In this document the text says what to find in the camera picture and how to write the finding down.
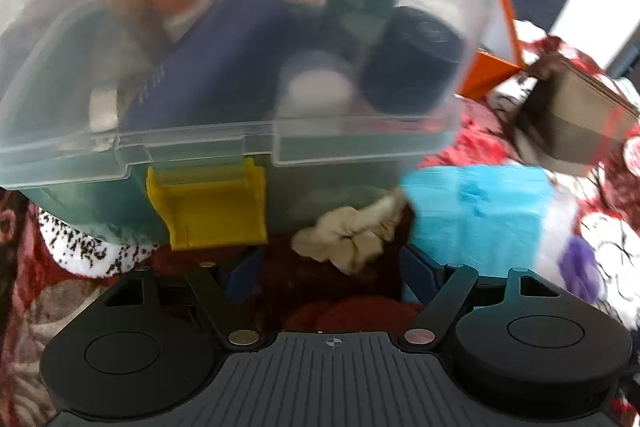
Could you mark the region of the yellow box latch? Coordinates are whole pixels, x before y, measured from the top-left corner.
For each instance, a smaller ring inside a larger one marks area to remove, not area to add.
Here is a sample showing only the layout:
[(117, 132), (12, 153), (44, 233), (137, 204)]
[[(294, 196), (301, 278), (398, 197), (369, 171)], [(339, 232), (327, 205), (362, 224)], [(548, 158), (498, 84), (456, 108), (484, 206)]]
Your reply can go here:
[(253, 158), (239, 164), (150, 167), (146, 195), (174, 251), (268, 241), (266, 169)]

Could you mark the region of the purple cloth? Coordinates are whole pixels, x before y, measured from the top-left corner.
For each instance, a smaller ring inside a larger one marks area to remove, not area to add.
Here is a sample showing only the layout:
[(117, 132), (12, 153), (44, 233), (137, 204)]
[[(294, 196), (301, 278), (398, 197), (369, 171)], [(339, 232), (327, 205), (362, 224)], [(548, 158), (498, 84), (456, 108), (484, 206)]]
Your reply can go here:
[(595, 303), (600, 295), (601, 277), (593, 248), (580, 236), (567, 243), (559, 261), (565, 289), (586, 303)]

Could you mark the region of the orange white cardboard box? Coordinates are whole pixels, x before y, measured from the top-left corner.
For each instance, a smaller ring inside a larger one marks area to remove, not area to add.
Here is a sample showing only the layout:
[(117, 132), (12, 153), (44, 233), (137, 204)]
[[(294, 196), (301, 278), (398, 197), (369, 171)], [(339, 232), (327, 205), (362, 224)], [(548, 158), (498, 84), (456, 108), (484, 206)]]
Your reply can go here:
[(458, 95), (480, 101), (524, 68), (511, 0), (494, 0), (488, 25)]

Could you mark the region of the clear plastic storage box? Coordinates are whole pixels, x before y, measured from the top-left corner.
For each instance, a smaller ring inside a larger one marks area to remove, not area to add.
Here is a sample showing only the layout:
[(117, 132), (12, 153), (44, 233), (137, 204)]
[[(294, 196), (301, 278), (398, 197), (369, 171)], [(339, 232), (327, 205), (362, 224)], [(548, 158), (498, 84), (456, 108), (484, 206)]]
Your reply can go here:
[(268, 235), (362, 207), (459, 128), (494, 0), (1, 0), (1, 184), (169, 244), (146, 172), (266, 169)]

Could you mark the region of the red embroidered towel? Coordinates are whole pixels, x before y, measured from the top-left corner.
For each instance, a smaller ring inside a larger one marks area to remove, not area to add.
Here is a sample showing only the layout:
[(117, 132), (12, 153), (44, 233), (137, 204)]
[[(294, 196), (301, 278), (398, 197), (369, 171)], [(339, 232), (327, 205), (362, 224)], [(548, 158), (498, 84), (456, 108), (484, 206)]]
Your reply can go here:
[(242, 313), (265, 334), (401, 333), (418, 315), (419, 305), (404, 303), (399, 249), (347, 275), (331, 262), (294, 253), (288, 246), (153, 251), (149, 265), (166, 277), (213, 263), (218, 283)]

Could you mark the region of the beige crumpled cloth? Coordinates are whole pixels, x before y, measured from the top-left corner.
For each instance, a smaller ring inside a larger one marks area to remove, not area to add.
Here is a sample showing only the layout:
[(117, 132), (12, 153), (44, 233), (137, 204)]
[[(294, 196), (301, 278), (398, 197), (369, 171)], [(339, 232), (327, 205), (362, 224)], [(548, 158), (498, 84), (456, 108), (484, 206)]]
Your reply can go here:
[(346, 275), (356, 274), (393, 242), (406, 205), (404, 191), (397, 187), (361, 209), (333, 209), (313, 227), (294, 234), (292, 251), (317, 262), (330, 262)]

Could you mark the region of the brown plaid cosmetic bag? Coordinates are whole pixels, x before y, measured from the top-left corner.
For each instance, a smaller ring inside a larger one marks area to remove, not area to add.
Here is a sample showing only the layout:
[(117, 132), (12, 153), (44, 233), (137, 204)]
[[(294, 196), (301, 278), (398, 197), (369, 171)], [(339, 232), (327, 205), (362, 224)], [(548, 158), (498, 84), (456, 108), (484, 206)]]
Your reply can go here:
[(513, 117), (511, 136), (528, 165), (587, 176), (638, 122), (637, 107), (562, 54), (541, 57), (527, 75), (536, 83)]

